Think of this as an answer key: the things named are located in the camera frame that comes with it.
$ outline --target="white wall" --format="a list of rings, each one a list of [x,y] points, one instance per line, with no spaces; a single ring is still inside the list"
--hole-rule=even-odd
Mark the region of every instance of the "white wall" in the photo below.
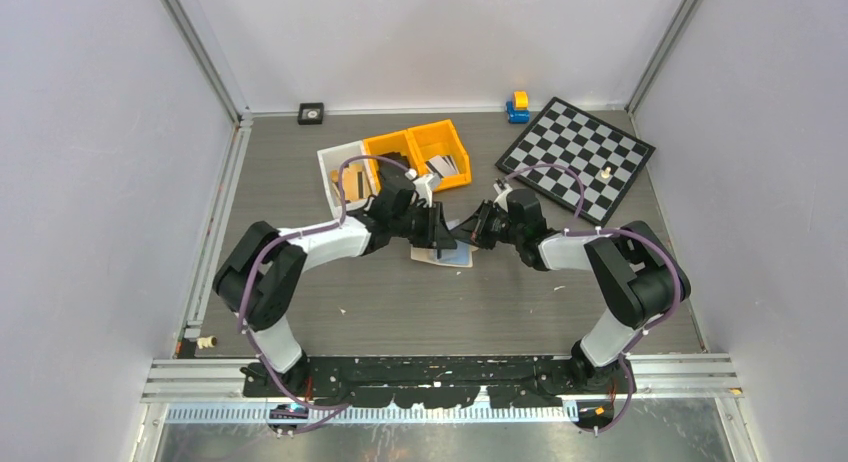
[[[159,0],[0,0],[0,453],[121,460],[231,125]]]
[[[199,0],[254,112],[623,107],[681,0]]]
[[[638,111],[770,460],[848,453],[848,0],[703,0]]]

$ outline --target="orange bin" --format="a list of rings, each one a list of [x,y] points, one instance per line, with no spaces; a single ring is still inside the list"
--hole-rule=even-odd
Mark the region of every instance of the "orange bin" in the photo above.
[[[407,132],[409,132],[413,144],[419,150],[421,165],[423,166],[423,172],[419,170],[419,174],[430,172],[426,162],[437,155],[450,155],[456,162],[459,174],[442,179],[442,183],[434,192],[471,183],[471,159],[469,159],[465,147],[462,146],[456,128],[450,119],[412,127],[407,129]]]
[[[426,173],[427,170],[424,164],[424,159],[421,158],[421,152],[418,147],[412,142],[412,137],[408,130],[400,130],[391,134],[379,135],[377,137],[369,137],[363,140],[365,143],[365,153],[371,155],[385,155],[390,152],[398,152],[400,155],[409,160],[409,166],[415,169],[419,174]],[[371,164],[371,172],[377,174],[377,161],[369,160]],[[374,177],[377,192],[380,191],[380,178]]]

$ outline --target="gray wooden tabletop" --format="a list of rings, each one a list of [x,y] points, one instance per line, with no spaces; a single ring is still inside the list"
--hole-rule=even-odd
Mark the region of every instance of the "gray wooden tabletop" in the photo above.
[[[632,133],[624,112],[595,115]],[[495,161],[523,125],[504,114],[330,115],[323,125],[299,126],[294,117],[258,118],[245,156],[221,260],[245,229],[266,220],[300,227],[329,220],[316,151],[365,137],[450,118],[471,157],[473,182],[436,194],[445,216],[465,219],[495,196],[502,176]],[[589,228],[583,220],[540,196],[553,228]],[[643,171],[613,215],[609,227],[644,220],[668,243],[656,196]],[[510,246],[474,253],[472,268],[444,268],[409,258],[409,243],[393,240],[366,257],[335,261],[300,279],[288,316],[295,337],[312,355],[564,354],[605,309],[589,272],[537,272]],[[204,335],[218,346],[200,356],[247,356],[252,351],[234,332],[235,319],[217,296],[204,320]],[[698,352],[688,302],[651,331],[635,352]]]

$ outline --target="chessboard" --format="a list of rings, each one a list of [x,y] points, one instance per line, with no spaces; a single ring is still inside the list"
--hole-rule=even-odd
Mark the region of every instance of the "chessboard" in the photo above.
[[[585,186],[579,216],[603,226],[654,150],[652,145],[554,97],[495,166],[506,173],[544,162],[569,167]],[[577,209],[580,188],[561,170],[533,169],[516,179],[564,207]]]

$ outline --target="purple cable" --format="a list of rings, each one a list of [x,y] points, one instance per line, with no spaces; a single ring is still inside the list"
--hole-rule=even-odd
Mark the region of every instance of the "purple cable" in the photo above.
[[[568,167],[566,167],[564,165],[560,165],[560,164],[548,164],[546,162],[542,162],[540,164],[534,164],[534,165],[530,165],[530,166],[527,166],[527,167],[522,167],[522,168],[512,172],[511,174],[507,175],[506,180],[509,181],[511,179],[514,179],[515,177],[518,177],[519,175],[523,174],[524,172],[528,172],[530,170],[535,170],[535,169],[540,169],[542,167],[550,167],[552,169],[561,170],[561,171],[565,172],[566,174],[568,174],[572,179],[577,181],[577,186],[580,187],[580,200],[577,201],[577,207],[574,209],[574,218],[577,219],[577,217],[580,216],[580,212],[583,211],[583,199],[585,198],[585,194],[584,194],[585,187],[583,186],[583,182],[580,180],[580,177],[577,176],[577,173],[574,172],[573,170],[569,169]]]
[[[253,286],[256,283],[256,276],[259,273],[259,267],[262,266],[262,261],[265,260],[265,258],[271,252],[271,250],[273,250],[275,247],[282,244],[283,242],[290,240],[290,239],[293,239],[295,237],[303,237],[305,235],[315,235],[315,234],[320,234],[322,232],[328,232],[330,230],[339,228],[339,227],[342,226],[342,224],[344,224],[344,221],[347,218],[347,204],[343,203],[343,201],[345,200],[344,184],[343,184],[344,170],[352,162],[355,162],[357,160],[366,160],[366,159],[379,160],[379,161],[382,161],[382,162],[386,162],[386,163],[392,164],[392,165],[400,168],[403,171],[409,170],[407,167],[405,167],[400,162],[397,162],[395,160],[389,159],[388,157],[382,157],[382,156],[379,156],[379,155],[357,155],[355,157],[351,157],[351,158],[345,160],[344,162],[342,162],[341,166],[339,166],[339,180],[338,180],[339,199],[340,199],[340,201],[342,201],[342,204],[341,204],[342,213],[341,213],[341,216],[339,217],[339,220],[330,222],[330,223],[328,223],[326,225],[322,225],[320,227],[313,227],[311,229],[303,230],[303,231],[300,231],[300,232],[293,232],[293,233],[290,233],[290,234],[282,235],[282,236],[277,237],[276,239],[272,240],[267,245],[265,245],[265,247],[263,247],[262,250],[259,251],[259,254],[256,256],[256,260],[253,261],[253,265],[250,267],[250,272],[248,272],[248,275],[247,275],[247,282],[245,283],[245,286],[244,286],[244,293],[242,294],[242,297],[241,297],[241,304],[239,305],[239,310],[238,310],[238,319],[236,321],[236,324],[237,324],[236,330],[239,331],[239,332],[243,332],[245,335],[247,335],[247,341],[250,343],[250,345],[253,347],[253,349],[258,354],[259,360],[262,362],[262,365],[265,367],[265,370],[268,371],[268,374],[271,376],[271,379],[274,381],[274,384],[277,386],[277,388],[280,390],[280,392],[285,394],[288,398],[292,399],[296,403],[298,403],[298,404],[300,404],[300,405],[302,405],[302,406],[304,406],[304,407],[306,407],[307,409],[310,409],[310,410],[335,410],[335,412],[333,412],[330,415],[328,415],[327,417],[319,420],[318,422],[316,422],[312,425],[309,425],[307,427],[303,427],[303,428],[295,430],[293,432],[293,434],[302,434],[302,433],[310,432],[312,430],[315,430],[315,429],[321,427],[322,425],[326,424],[327,421],[329,421],[330,419],[332,419],[336,415],[340,414],[343,410],[347,409],[350,405],[349,404],[340,404],[340,405],[334,405],[334,406],[313,405],[313,404],[310,404],[306,401],[299,399],[290,390],[288,390],[288,388],[286,388],[285,384],[283,384],[283,381],[280,380],[279,376],[277,376],[277,372],[276,372],[276,370],[274,370],[274,367],[271,365],[271,362],[268,360],[268,358],[262,352],[262,349],[259,348],[259,345],[256,343],[256,339],[254,339],[253,334],[250,333],[249,330],[247,330],[247,323],[244,320],[246,312],[247,312],[247,304],[248,304],[248,301],[250,300],[250,295],[253,292]]]
[[[592,235],[621,235],[636,240],[652,252],[656,253],[660,257],[660,259],[662,259],[663,263],[665,263],[665,266],[668,269],[669,275],[671,275],[671,280],[674,285],[674,293],[671,296],[671,307],[669,307],[669,309],[663,315],[657,317],[653,321],[646,323],[645,327],[643,327],[642,330],[637,332],[633,339],[631,339],[630,342],[624,347],[624,350],[622,350],[621,353],[618,354],[618,364],[621,366],[622,370],[624,370],[624,376],[627,379],[627,398],[624,399],[624,406],[617,414],[615,414],[615,417],[613,417],[612,421],[610,421],[610,423],[607,424],[606,427],[597,429],[598,433],[601,434],[612,429],[613,427],[615,427],[616,424],[618,424],[622,416],[627,412],[627,409],[630,408],[630,402],[633,400],[633,392],[636,391],[636,384],[633,381],[633,373],[630,371],[630,368],[627,367],[627,364],[625,363],[626,353],[630,352],[630,350],[633,349],[633,347],[635,347],[640,340],[642,340],[642,337],[644,337],[645,335],[644,331],[656,327],[657,324],[668,319],[669,317],[674,315],[675,312],[677,312],[677,308],[680,307],[680,296],[683,293],[683,288],[680,285],[679,274],[677,273],[677,268],[674,266],[674,262],[672,262],[671,257],[669,257],[668,254],[666,254],[665,251],[662,250],[657,244],[651,242],[650,240],[646,239],[645,237],[639,234],[624,229],[600,229],[568,231],[565,235],[568,237],[589,237]]]

